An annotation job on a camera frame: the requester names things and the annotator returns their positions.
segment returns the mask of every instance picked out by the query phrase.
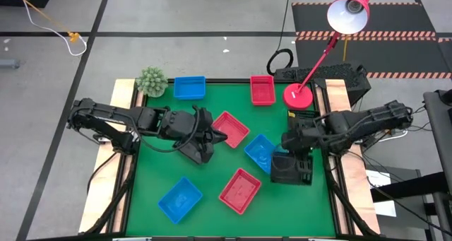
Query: artificial plant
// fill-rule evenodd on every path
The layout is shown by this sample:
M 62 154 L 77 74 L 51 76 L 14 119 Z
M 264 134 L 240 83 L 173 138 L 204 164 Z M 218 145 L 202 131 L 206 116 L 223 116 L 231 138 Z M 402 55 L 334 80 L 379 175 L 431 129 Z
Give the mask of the artificial plant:
M 149 97 L 160 97 L 168 87 L 168 79 L 162 69 L 148 67 L 141 71 L 141 76 L 136 79 L 138 90 Z

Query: concrete floor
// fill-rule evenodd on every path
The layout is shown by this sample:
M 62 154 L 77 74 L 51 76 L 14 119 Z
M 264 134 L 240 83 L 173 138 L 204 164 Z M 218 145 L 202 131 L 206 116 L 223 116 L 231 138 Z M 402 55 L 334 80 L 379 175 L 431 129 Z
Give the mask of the concrete floor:
M 332 0 L 291 0 L 301 2 Z M 413 0 L 371 0 L 377 2 Z M 44 12 L 74 31 L 89 32 L 101 0 L 50 0 Z M 452 32 L 447 0 L 423 0 L 438 32 Z M 108 0 L 100 32 L 279 31 L 285 0 Z M 33 12 L 40 25 L 50 26 Z M 41 31 L 29 24 L 24 8 L 0 6 L 0 32 Z M 289 8 L 285 31 L 294 31 Z M 277 37 L 97 37 L 76 98 L 109 102 L 116 78 L 133 78 L 146 66 L 159 66 L 169 77 L 246 78 L 265 74 Z M 295 50 L 292 37 L 282 47 Z M 0 71 L 0 235 L 14 240 L 52 141 L 79 57 L 57 37 L 0 37 L 0 58 L 18 58 L 17 70 Z M 275 60 L 280 68 L 287 60 Z M 449 89 L 448 79 L 371 79 L 362 109 L 393 99 L 418 108 L 422 93 Z M 425 113 L 416 124 L 427 122 Z M 75 235 L 93 171 L 97 147 L 73 131 L 63 133 L 28 238 Z M 387 166 L 440 171 L 432 134 L 409 133 L 379 143 L 368 153 Z M 394 237 L 423 240 L 423 232 L 386 228 Z

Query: green mat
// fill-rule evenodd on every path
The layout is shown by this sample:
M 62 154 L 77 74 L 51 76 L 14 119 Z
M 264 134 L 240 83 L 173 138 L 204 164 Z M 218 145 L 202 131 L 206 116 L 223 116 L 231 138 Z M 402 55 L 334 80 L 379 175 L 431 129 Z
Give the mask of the green mat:
M 161 98 L 147 106 L 170 106 L 193 113 L 193 104 L 206 107 L 213 118 L 228 111 L 250 132 L 236 149 L 226 143 L 215 145 L 209 163 L 196 165 L 179 152 L 157 153 L 141 146 L 126 234 L 128 236 L 323 236 L 334 237 L 333 217 L 319 151 L 313 152 L 314 176 L 311 186 L 274 184 L 270 177 L 244 152 L 257 135 L 265 134 L 274 144 L 287 131 L 287 108 L 282 100 L 286 85 L 276 84 L 277 102 L 271 107 L 251 104 L 248 84 L 208 84 L 203 100 L 176 100 L 170 86 Z M 158 148 L 170 148 L 172 141 L 146 138 Z M 243 215 L 222 203 L 218 196 L 232 175 L 242 167 L 262 181 L 262 186 Z M 187 177 L 203 198 L 178 223 L 160 210 L 158 201 Z

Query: desk lamp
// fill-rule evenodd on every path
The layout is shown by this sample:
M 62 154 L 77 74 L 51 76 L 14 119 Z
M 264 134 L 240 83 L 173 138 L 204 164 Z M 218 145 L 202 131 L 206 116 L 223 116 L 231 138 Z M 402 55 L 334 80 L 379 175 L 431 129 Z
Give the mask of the desk lamp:
M 328 23 L 334 29 L 333 36 L 331 36 L 322 56 L 303 83 L 290 84 L 284 90 L 284 102 L 290 109 L 305 110 L 312 104 L 314 97 L 311 90 L 306 86 L 307 82 L 326 55 L 335 47 L 339 36 L 341 34 L 351 35 L 361 31 L 366 26 L 369 15 L 369 0 L 335 0 L 330 5 L 326 17 Z

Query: blue tray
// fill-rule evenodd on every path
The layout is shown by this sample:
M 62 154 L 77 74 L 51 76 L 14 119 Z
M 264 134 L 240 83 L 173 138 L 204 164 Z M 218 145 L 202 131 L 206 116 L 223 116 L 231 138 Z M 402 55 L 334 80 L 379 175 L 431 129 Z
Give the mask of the blue tray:
M 174 97 L 178 100 L 200 100 L 206 96 L 205 76 L 185 76 L 174 79 Z
M 253 159 L 263 171 L 270 174 L 271 153 L 274 149 L 275 146 L 263 134 L 259 134 L 245 147 L 245 153 Z
M 178 223 L 203 197 L 187 178 L 181 178 L 158 202 L 158 207 L 174 223 Z

